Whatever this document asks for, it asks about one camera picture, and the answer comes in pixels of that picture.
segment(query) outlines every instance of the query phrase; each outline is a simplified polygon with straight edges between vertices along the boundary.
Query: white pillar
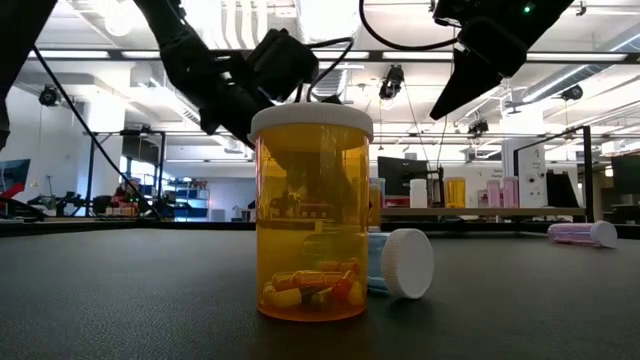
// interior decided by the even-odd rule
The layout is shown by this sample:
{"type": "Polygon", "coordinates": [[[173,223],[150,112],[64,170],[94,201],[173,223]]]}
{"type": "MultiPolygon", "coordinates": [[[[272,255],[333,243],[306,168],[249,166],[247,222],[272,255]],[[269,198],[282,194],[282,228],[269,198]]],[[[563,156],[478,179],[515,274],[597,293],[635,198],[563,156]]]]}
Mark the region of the white pillar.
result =
{"type": "MultiPolygon", "coordinates": [[[[91,102],[85,103],[83,116],[91,131],[120,131],[124,129],[125,104],[114,96],[98,95],[91,102]]],[[[103,141],[105,136],[99,136],[98,139],[103,141]]],[[[116,165],[119,165],[120,156],[122,156],[122,137],[111,136],[102,143],[102,147],[106,150],[109,158],[116,165]]],[[[87,193],[90,149],[91,139],[89,136],[85,136],[82,141],[81,153],[83,156],[78,169],[78,193],[83,196],[87,193]]],[[[109,165],[97,147],[93,162],[91,197],[113,195],[119,185],[118,173],[109,165]]]]}
{"type": "MultiPolygon", "coordinates": [[[[521,112],[510,109],[502,112],[502,129],[508,134],[543,134],[544,117],[540,109],[523,107],[521,112]]],[[[514,150],[540,139],[505,139],[502,145],[502,167],[504,176],[514,176],[514,150]]],[[[539,208],[546,206],[547,179],[544,144],[532,146],[518,152],[518,174],[520,183],[520,207],[539,208]]]]}

